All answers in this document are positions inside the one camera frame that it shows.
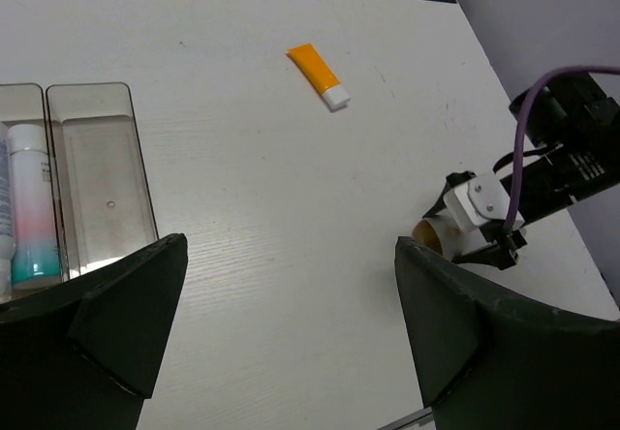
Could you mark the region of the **pink teal gradient bottle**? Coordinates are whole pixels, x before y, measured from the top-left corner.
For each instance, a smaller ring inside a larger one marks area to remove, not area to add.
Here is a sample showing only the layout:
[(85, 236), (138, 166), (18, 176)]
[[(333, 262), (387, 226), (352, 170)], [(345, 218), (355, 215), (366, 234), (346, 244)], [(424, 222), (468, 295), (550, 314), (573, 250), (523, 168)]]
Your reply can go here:
[(8, 128), (15, 228), (12, 285), (20, 291), (62, 281), (46, 131), (33, 124)]

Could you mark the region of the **white egg bottle gold cap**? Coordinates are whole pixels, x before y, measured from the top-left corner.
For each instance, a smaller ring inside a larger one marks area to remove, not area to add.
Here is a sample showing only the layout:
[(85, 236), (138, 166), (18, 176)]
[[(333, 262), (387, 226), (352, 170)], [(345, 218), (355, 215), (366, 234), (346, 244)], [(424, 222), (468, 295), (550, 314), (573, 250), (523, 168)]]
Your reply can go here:
[(414, 226), (412, 238), (448, 261), (472, 253), (484, 243), (481, 232), (469, 218), (461, 212), (453, 215), (449, 210), (423, 217)]

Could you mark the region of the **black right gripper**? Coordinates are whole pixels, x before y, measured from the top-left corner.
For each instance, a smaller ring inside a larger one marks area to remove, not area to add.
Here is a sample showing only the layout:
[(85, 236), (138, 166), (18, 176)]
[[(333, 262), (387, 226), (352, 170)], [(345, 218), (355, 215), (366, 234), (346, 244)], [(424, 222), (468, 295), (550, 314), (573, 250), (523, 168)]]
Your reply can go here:
[[(539, 159), (523, 168), (519, 213), (526, 225), (588, 199), (619, 183), (617, 143), (571, 149), (534, 149)], [(527, 245), (520, 230), (499, 234), (487, 246), (454, 257), (456, 264), (473, 263), (505, 270), (517, 265), (518, 251)]]

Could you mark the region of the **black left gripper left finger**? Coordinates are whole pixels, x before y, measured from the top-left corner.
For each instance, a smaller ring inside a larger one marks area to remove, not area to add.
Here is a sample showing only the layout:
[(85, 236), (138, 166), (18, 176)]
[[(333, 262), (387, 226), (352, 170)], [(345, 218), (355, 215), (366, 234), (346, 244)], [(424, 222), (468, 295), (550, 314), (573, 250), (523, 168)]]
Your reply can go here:
[(187, 266), (187, 238), (173, 233), (2, 304), (2, 428), (136, 428), (155, 389)]

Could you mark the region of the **orange tube white cap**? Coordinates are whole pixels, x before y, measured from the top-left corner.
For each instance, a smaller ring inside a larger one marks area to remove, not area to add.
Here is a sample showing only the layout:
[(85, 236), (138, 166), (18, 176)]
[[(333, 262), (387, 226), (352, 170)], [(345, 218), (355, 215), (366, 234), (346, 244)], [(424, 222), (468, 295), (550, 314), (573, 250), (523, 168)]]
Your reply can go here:
[(350, 95), (313, 45), (305, 44), (290, 48), (287, 56), (301, 70), (331, 110), (338, 110), (348, 105)]

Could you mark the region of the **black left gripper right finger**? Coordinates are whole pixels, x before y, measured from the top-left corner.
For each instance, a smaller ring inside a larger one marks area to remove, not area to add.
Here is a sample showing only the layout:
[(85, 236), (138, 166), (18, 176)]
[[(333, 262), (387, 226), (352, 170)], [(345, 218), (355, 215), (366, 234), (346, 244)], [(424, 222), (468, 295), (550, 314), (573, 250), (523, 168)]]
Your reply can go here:
[(619, 325), (553, 307), (409, 237), (395, 278), (423, 405), (439, 429), (615, 429)]

